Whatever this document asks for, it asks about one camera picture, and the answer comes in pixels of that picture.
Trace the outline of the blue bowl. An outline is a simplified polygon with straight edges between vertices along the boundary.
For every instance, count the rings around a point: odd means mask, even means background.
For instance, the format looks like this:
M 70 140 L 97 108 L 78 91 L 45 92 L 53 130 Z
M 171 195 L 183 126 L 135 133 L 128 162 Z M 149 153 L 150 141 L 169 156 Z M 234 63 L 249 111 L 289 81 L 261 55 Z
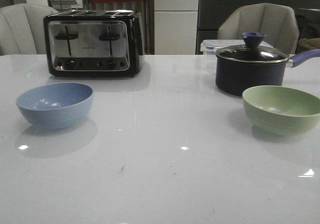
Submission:
M 93 96 L 93 89 L 86 84 L 61 82 L 22 93 L 16 105 L 30 124 L 44 129 L 63 129 L 87 116 Z

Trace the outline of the green bowl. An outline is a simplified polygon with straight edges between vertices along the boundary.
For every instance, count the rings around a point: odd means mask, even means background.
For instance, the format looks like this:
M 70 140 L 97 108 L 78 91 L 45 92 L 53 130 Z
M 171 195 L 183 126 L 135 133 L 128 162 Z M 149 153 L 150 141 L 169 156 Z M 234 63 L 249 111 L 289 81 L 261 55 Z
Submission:
M 300 135 L 320 122 L 320 99 L 305 91 L 263 85 L 244 90 L 242 96 L 249 120 L 272 134 Z

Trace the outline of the clear plastic food container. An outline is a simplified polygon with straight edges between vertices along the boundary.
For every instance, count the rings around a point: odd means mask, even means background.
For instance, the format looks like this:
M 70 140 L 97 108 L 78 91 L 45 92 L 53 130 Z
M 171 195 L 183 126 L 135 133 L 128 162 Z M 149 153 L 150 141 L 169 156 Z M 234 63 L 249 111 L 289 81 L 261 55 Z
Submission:
M 203 40 L 199 51 L 204 55 L 215 55 L 219 48 L 244 44 L 244 40 Z

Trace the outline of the dark blue saucepan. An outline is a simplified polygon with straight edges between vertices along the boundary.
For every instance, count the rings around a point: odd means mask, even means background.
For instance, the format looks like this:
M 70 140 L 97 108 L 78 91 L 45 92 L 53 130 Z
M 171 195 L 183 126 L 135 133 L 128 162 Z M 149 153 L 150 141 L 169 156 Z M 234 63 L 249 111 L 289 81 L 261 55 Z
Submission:
M 320 51 L 308 50 L 289 55 L 287 61 L 280 63 L 244 63 L 217 57 L 216 86 L 231 95 L 242 96 L 244 90 L 261 85 L 281 86 L 287 64 L 295 68 L 308 59 L 319 57 Z

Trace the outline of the white refrigerator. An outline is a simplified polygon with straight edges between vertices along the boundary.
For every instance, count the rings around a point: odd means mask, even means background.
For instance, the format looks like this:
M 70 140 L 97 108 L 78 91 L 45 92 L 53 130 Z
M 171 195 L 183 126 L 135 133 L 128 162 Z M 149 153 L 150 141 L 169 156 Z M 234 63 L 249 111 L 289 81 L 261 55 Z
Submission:
M 199 0 L 154 0 L 154 53 L 193 55 Z

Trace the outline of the black and chrome toaster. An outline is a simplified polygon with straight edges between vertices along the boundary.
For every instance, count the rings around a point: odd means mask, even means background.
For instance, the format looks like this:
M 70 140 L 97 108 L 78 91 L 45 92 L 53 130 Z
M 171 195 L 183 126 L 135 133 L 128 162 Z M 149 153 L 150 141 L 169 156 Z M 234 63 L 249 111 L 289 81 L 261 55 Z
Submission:
M 47 66 L 56 77 L 133 77 L 143 67 L 136 10 L 72 10 L 43 20 Z

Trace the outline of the glass pot lid purple knob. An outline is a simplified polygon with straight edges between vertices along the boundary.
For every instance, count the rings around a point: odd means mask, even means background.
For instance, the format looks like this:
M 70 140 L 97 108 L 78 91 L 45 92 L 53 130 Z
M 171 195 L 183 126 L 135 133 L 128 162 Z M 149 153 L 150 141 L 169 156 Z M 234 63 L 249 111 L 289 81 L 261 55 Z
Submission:
M 279 49 L 261 45 L 267 34 L 260 32 L 243 32 L 244 44 L 220 48 L 216 56 L 225 60 L 244 63 L 273 64 L 287 61 L 289 55 Z

